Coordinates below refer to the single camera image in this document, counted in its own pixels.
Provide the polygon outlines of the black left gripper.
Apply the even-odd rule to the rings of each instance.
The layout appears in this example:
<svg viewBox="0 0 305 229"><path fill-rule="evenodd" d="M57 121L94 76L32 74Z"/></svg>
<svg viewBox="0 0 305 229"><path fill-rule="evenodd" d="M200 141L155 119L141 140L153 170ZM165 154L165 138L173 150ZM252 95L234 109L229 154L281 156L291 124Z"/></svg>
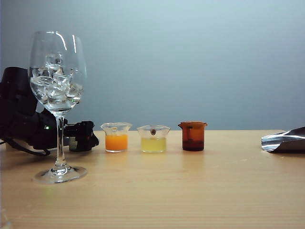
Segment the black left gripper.
<svg viewBox="0 0 305 229"><path fill-rule="evenodd" d="M93 121L81 121L66 124L64 136L69 139L70 151L90 151L99 145L99 139L93 132ZM57 121L49 111L35 113L30 119L28 144L34 149L49 150L57 148Z"/></svg>

